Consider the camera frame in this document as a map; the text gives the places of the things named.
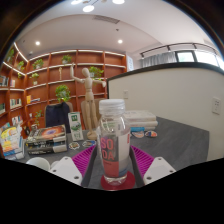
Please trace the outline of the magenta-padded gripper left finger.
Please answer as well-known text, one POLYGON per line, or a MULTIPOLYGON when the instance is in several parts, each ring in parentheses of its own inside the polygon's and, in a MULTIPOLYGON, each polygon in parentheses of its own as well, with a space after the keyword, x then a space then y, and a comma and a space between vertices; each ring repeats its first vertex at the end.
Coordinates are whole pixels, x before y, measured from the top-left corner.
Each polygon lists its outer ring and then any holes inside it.
POLYGON ((50 173, 76 185, 87 187, 96 155, 97 148, 93 145, 73 157, 63 157, 50 169, 50 173))

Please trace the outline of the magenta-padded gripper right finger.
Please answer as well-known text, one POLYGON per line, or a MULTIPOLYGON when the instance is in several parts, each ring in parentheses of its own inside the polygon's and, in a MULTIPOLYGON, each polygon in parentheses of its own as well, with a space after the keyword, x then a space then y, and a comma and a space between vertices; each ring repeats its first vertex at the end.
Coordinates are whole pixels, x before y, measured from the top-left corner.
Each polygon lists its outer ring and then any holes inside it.
POLYGON ((137 186, 145 186, 175 172, 163 157, 152 157, 135 146, 131 146, 131 160, 137 186))

